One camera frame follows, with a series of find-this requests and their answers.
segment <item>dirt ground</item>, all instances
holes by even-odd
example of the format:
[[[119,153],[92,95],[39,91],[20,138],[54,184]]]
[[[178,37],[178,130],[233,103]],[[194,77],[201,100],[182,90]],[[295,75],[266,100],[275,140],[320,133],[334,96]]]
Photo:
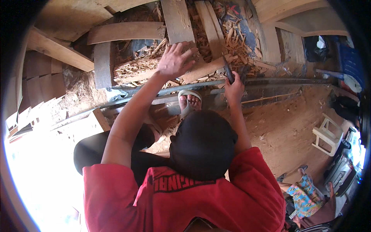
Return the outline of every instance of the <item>dirt ground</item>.
[[[330,91],[331,86],[306,87],[300,96],[243,110],[252,145],[261,149],[276,177],[287,173],[286,183],[300,179],[296,170],[301,165],[308,165],[307,173],[312,175],[315,183],[322,181],[331,157],[311,145],[316,138],[312,129],[324,120],[322,113],[339,125],[344,121],[326,103]],[[230,120],[228,110],[219,113]],[[176,120],[177,117],[172,117],[157,121],[160,126],[167,121],[171,128],[165,130],[163,140],[150,147],[149,152],[168,151],[169,137],[176,131]]]

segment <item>colorful patterned fabric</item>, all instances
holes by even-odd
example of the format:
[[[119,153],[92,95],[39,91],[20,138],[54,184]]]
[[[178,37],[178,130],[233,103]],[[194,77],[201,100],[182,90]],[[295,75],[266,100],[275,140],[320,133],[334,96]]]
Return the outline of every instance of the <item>colorful patterned fabric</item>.
[[[310,217],[325,203],[321,192],[313,185],[313,180],[305,174],[299,182],[291,185],[286,191],[294,199],[297,216],[302,219]]]

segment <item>person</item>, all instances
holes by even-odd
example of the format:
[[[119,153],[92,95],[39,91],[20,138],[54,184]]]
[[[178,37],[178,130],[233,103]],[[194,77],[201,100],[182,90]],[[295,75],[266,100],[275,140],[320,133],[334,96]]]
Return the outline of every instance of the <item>person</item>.
[[[236,72],[235,82],[226,80],[225,86],[231,125],[216,112],[202,110],[197,92],[179,94],[182,121],[170,137],[170,158],[140,152],[160,135],[145,122],[153,99],[167,81],[194,65],[185,61],[197,49],[182,53],[185,45],[166,48],[156,73],[125,105],[111,131],[76,145],[89,231],[283,227],[286,203],[259,148],[251,145],[241,107],[244,85]],[[224,178],[227,170],[230,182]]]
[[[305,173],[307,167],[305,165],[298,169],[302,177],[295,184],[283,183],[285,174],[277,178],[280,188],[293,198],[295,211],[292,220],[300,229],[329,222],[335,218],[336,201],[332,183],[329,182],[330,199],[326,199],[314,186],[312,178]]]
[[[329,96],[329,105],[342,118],[350,121],[359,129],[359,105],[358,102],[347,96],[336,96],[332,89]]]

